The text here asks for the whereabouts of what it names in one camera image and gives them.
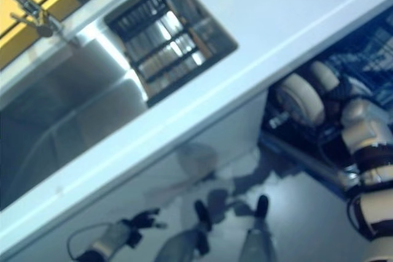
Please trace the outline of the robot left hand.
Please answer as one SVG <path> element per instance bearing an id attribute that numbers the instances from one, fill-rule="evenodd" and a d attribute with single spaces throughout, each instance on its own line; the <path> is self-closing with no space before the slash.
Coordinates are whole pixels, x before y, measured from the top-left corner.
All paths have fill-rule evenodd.
<path id="1" fill-rule="evenodd" d="M 143 229 L 166 229 L 168 225 L 156 219 L 159 213 L 160 208 L 147 209 L 129 219 L 121 219 L 120 224 L 126 227 L 130 236 L 139 234 Z"/>

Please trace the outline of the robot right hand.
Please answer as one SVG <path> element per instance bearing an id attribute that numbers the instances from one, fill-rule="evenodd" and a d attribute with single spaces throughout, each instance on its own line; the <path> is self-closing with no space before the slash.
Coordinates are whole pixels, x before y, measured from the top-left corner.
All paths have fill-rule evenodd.
<path id="1" fill-rule="evenodd" d="M 333 90 L 323 96 L 323 102 L 328 120 L 339 120 L 344 105 L 352 96 L 352 83 L 345 77 Z"/>

